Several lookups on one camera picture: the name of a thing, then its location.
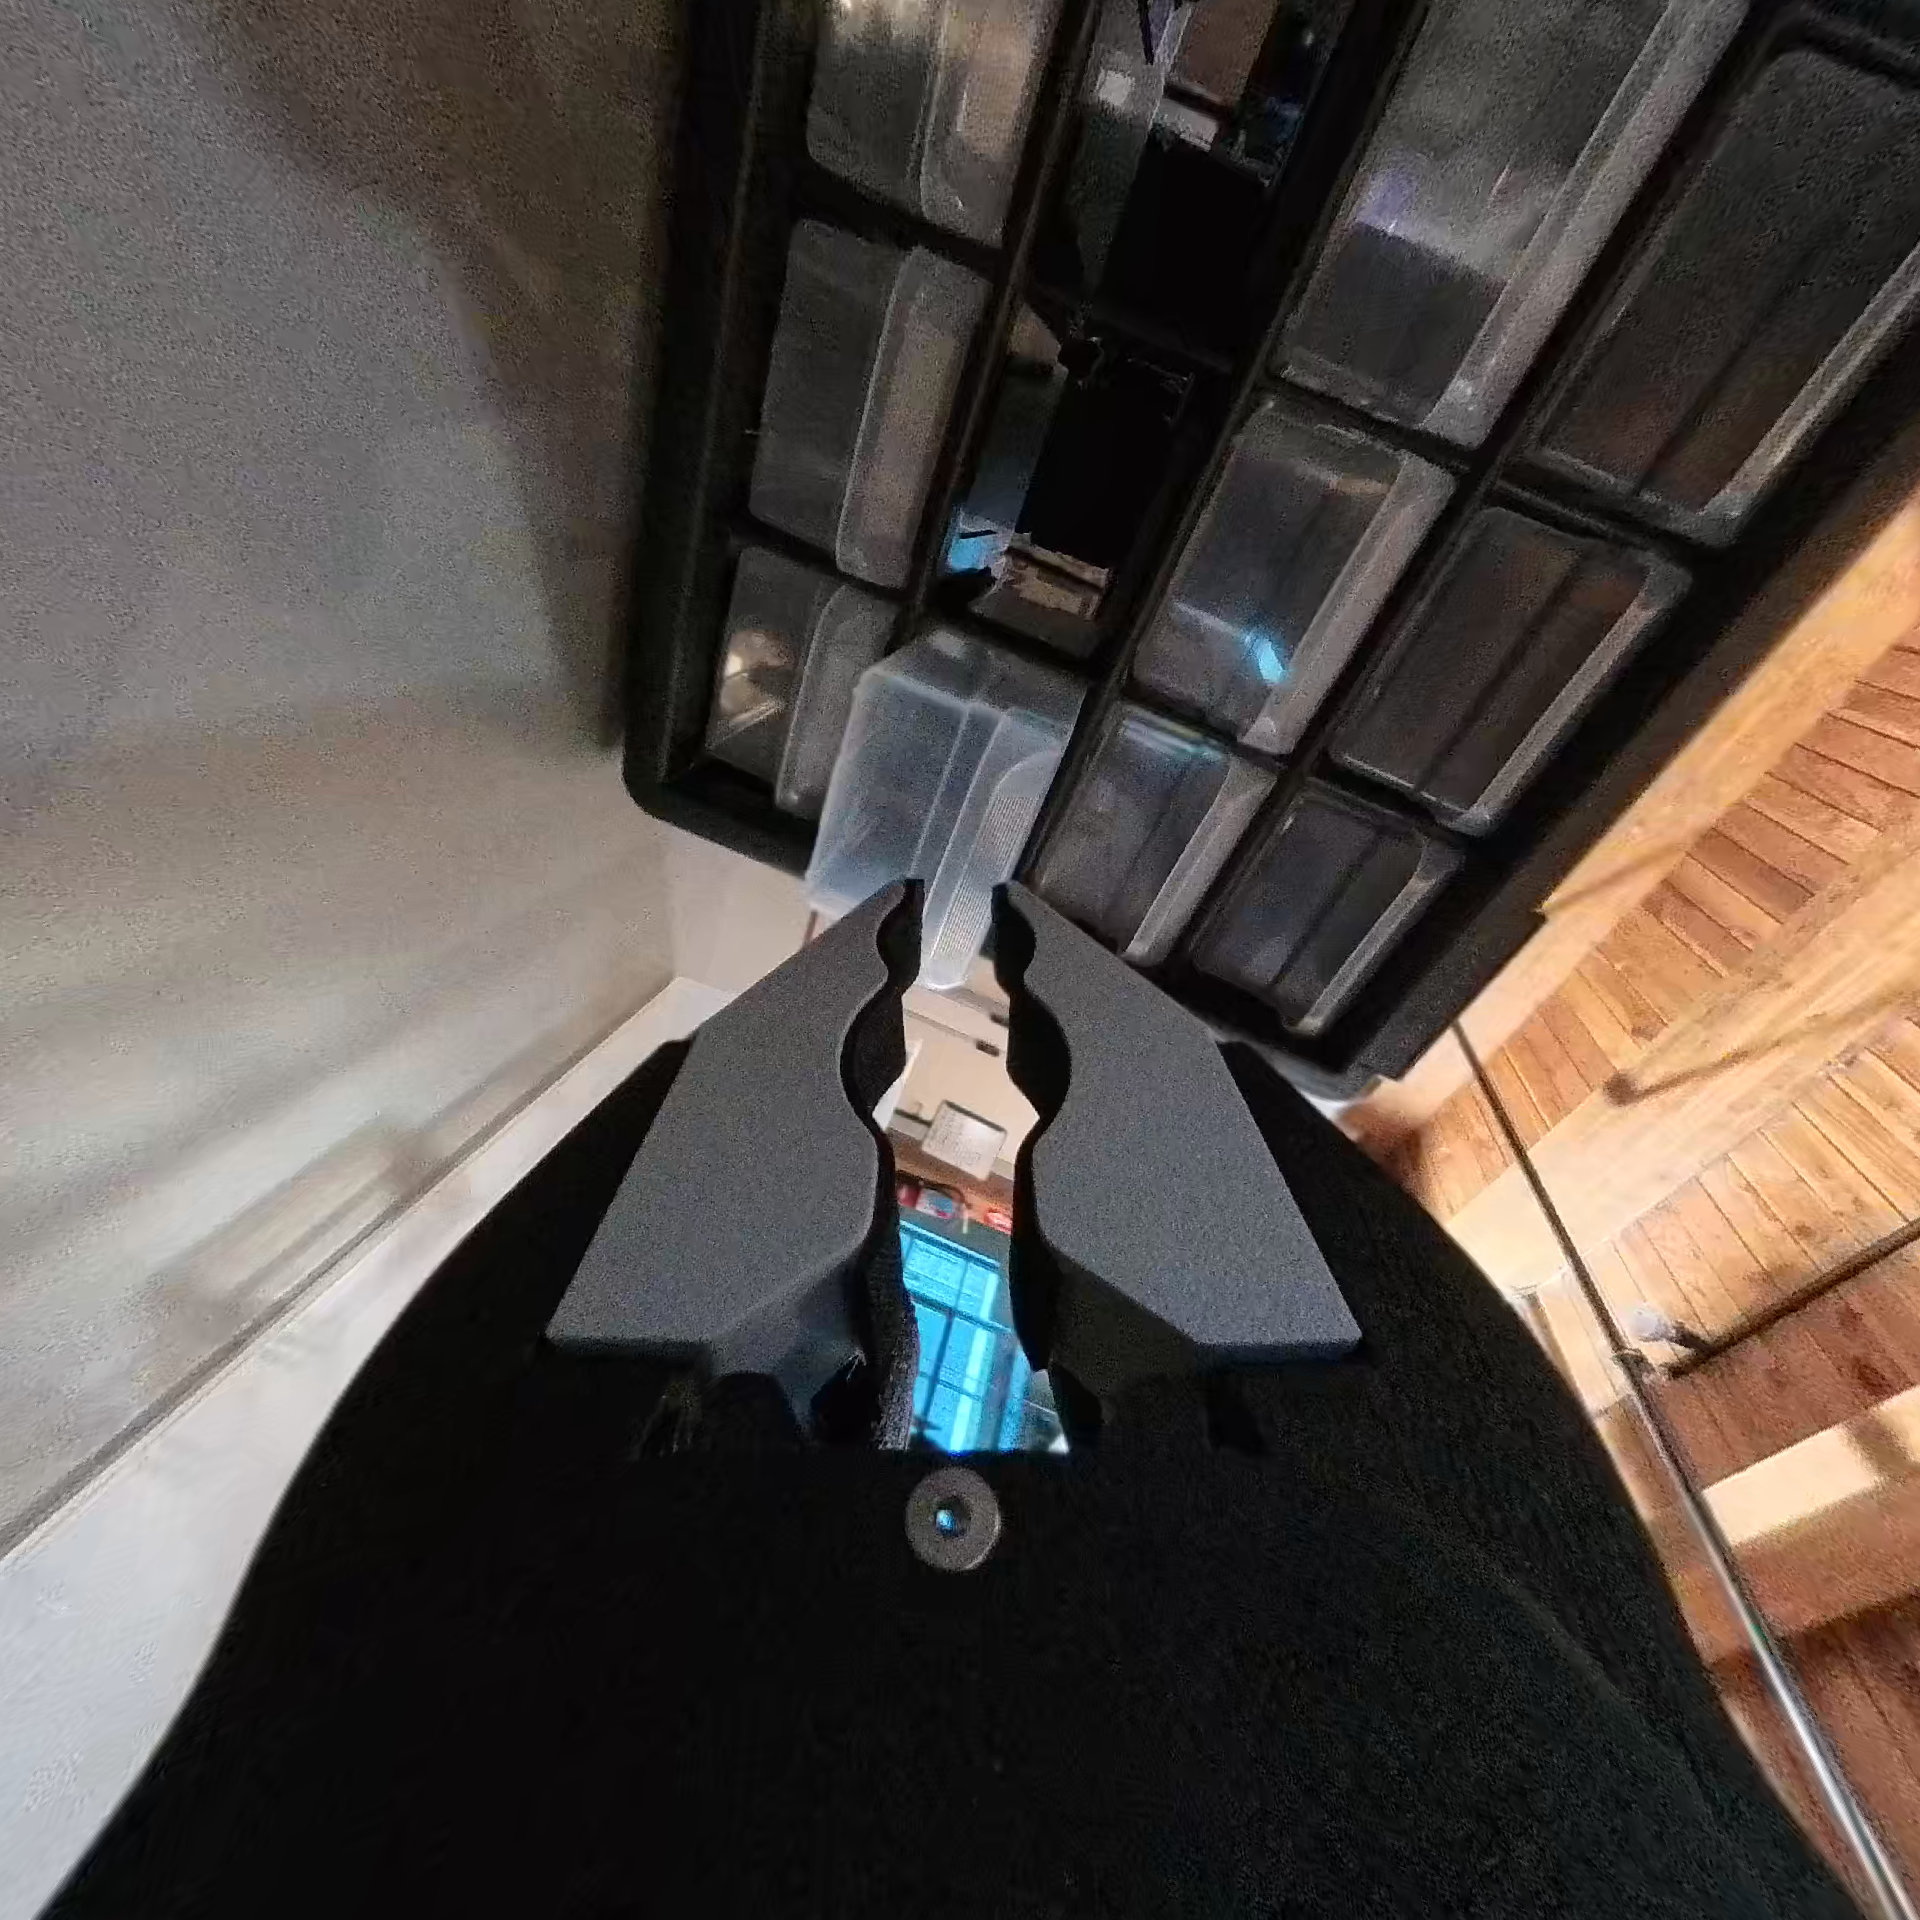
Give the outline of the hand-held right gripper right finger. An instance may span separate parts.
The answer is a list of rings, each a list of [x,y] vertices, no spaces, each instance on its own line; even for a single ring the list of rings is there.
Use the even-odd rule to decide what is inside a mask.
[[[1005,1066],[1037,1121],[1015,1167],[1027,1360],[1083,1394],[1293,1360],[1359,1329],[1221,1044],[1020,883],[991,907]]]

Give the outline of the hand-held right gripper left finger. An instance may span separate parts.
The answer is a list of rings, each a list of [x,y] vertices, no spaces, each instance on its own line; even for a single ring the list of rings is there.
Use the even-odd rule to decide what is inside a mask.
[[[717,1016],[688,1052],[547,1323],[591,1358],[824,1388],[852,1360],[909,1388],[895,1161],[920,884],[889,880]]]

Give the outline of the single clear plastic drawer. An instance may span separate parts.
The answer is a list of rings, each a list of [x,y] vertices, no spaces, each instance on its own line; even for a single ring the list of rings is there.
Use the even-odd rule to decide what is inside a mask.
[[[808,905],[836,921],[917,880],[918,985],[964,987],[1086,695],[1069,671],[950,626],[869,667],[813,838]]]

